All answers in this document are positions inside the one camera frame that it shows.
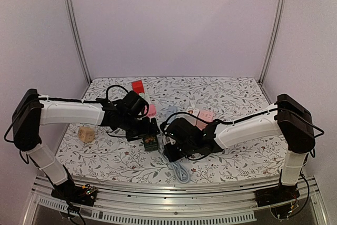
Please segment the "dark green cube socket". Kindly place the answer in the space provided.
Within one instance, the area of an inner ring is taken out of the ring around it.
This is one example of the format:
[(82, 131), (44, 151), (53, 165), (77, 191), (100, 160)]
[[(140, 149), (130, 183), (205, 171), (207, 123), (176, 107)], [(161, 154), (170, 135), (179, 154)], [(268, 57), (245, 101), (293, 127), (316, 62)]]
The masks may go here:
[(143, 145), (146, 152), (158, 150), (158, 139), (156, 135), (147, 135), (143, 138)]

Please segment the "beige cube socket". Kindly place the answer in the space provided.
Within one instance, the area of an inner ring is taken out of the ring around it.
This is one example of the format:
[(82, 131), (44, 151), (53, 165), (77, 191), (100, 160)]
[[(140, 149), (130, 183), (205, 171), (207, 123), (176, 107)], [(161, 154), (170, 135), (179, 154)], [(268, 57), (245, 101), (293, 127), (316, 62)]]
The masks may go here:
[(78, 138), (82, 142), (93, 142), (95, 139), (95, 131), (92, 128), (81, 126), (78, 129)]

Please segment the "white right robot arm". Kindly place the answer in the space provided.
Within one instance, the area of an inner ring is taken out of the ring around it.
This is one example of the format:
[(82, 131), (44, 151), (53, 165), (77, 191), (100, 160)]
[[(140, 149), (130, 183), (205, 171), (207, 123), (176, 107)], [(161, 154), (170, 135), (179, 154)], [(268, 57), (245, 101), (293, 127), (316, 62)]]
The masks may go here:
[(277, 96), (277, 101), (266, 109), (234, 121), (215, 119), (204, 129), (190, 123), (183, 112), (170, 115), (161, 123), (163, 134), (174, 140), (164, 148), (168, 160), (175, 162), (183, 157), (200, 154), (203, 158), (231, 146), (258, 138), (282, 135), (288, 150), (281, 170), (280, 184), (272, 191), (277, 202), (283, 202), (293, 192), (306, 156), (315, 147), (311, 113), (287, 94)]

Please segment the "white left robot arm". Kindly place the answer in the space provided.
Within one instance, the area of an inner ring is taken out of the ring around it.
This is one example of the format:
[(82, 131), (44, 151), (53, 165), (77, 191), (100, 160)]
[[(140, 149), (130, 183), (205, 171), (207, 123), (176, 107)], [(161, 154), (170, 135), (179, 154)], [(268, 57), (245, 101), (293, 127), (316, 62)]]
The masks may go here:
[(152, 140), (159, 134), (157, 122), (149, 118), (150, 105), (134, 91), (119, 100), (108, 97), (94, 101), (42, 96), (36, 89), (29, 89), (15, 112), (8, 128), (13, 132), (12, 142), (45, 173), (51, 183), (67, 201), (78, 197), (78, 189), (72, 178), (55, 158), (51, 150), (42, 144), (39, 129), (42, 125), (58, 123), (83, 123), (109, 127), (112, 131), (125, 131), (128, 141)]

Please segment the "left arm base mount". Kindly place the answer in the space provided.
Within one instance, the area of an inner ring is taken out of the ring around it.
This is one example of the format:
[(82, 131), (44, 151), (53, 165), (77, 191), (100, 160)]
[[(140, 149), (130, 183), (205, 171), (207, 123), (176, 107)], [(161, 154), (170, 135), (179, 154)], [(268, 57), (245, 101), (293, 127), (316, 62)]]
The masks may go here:
[(51, 182), (53, 186), (51, 196), (67, 202), (93, 207), (98, 193), (97, 187), (90, 184), (77, 186), (67, 168), (65, 166), (63, 168), (67, 174), (67, 180), (60, 185)]

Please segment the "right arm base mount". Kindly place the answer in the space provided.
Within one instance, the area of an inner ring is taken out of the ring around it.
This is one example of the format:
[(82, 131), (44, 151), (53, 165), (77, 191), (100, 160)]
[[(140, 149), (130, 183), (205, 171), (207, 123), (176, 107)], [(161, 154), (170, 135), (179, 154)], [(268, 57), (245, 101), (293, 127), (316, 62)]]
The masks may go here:
[(291, 201), (300, 196), (298, 184), (285, 185), (281, 182), (282, 176), (283, 170), (281, 170), (279, 181), (276, 186), (254, 191), (255, 201), (257, 202), (258, 207)]

